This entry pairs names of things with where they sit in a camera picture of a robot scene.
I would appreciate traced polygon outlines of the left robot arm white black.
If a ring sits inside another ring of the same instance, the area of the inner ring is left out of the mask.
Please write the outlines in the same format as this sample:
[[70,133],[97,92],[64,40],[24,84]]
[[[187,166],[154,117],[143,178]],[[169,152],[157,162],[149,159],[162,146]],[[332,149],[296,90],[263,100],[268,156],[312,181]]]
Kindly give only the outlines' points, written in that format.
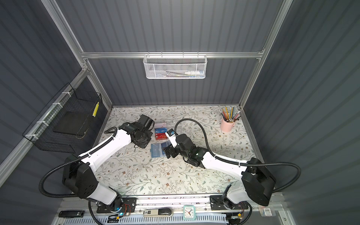
[[104,204],[112,204],[120,195],[97,180],[95,174],[100,166],[112,155],[129,144],[144,149],[153,135],[154,120],[141,115],[135,122],[125,122],[119,127],[111,127],[105,134],[111,134],[93,149],[67,161],[79,159],[64,167],[62,183],[81,199],[89,198]]

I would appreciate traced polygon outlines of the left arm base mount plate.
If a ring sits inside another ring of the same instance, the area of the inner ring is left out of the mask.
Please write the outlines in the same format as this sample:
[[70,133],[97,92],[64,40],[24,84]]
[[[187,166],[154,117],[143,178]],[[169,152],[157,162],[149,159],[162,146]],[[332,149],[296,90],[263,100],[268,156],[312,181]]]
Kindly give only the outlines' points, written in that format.
[[137,198],[116,198],[113,203],[106,205],[103,202],[97,204],[96,213],[133,213],[137,204]]

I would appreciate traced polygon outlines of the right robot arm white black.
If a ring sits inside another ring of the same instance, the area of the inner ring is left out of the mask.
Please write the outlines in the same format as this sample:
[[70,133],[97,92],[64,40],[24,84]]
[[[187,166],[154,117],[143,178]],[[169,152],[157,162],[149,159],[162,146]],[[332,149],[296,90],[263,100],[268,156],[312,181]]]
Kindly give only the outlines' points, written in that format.
[[234,204],[247,200],[261,206],[269,205],[276,178],[260,160],[254,157],[250,161],[217,158],[218,155],[212,155],[210,150],[197,147],[185,134],[177,135],[169,131],[166,136],[171,142],[164,149],[167,158],[182,156],[186,163],[194,167],[220,171],[241,181],[226,188],[222,196],[226,207],[232,208]]

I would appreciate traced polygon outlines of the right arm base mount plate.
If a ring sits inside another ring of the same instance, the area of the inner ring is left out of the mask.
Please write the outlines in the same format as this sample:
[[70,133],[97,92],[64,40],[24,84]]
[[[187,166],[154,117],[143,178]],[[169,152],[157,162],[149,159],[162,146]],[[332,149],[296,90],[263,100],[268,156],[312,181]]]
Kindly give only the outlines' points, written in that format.
[[222,195],[211,195],[210,196],[210,205],[213,211],[221,210],[239,210],[244,211],[249,209],[249,206],[244,202],[239,202],[237,204],[223,198]]

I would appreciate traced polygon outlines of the blue leather card holder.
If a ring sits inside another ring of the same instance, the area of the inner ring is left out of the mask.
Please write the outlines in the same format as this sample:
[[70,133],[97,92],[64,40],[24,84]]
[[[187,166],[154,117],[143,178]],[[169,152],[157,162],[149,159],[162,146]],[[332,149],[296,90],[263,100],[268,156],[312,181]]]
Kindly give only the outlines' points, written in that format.
[[151,157],[152,158],[165,157],[166,153],[164,152],[164,149],[169,145],[171,145],[170,141],[151,144]]

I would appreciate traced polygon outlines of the clear acrylic organizer box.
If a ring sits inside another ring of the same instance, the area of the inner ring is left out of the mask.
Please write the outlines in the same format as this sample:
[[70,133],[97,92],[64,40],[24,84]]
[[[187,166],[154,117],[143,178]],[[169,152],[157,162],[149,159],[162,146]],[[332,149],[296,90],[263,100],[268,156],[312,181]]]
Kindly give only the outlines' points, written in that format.
[[173,120],[162,120],[162,121],[155,121],[154,124],[154,135],[156,141],[165,141],[168,139],[166,132],[173,129],[175,130],[175,125],[177,121]]

